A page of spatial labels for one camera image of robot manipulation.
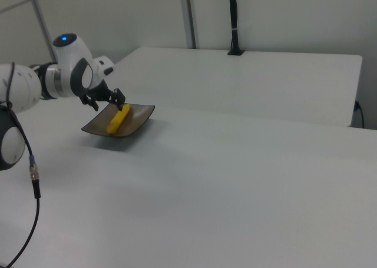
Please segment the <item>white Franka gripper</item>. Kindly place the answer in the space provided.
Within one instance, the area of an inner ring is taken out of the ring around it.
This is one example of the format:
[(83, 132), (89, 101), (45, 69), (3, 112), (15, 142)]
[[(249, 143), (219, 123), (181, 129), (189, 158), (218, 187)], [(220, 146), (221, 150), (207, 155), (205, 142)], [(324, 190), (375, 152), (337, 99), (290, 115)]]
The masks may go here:
[(114, 63), (106, 56), (90, 58), (87, 62), (87, 94), (80, 96), (82, 104), (98, 111), (99, 106), (91, 97), (108, 97), (107, 101), (110, 104), (122, 110), (125, 104), (125, 95), (119, 88), (110, 90), (105, 81), (106, 76), (113, 72)]

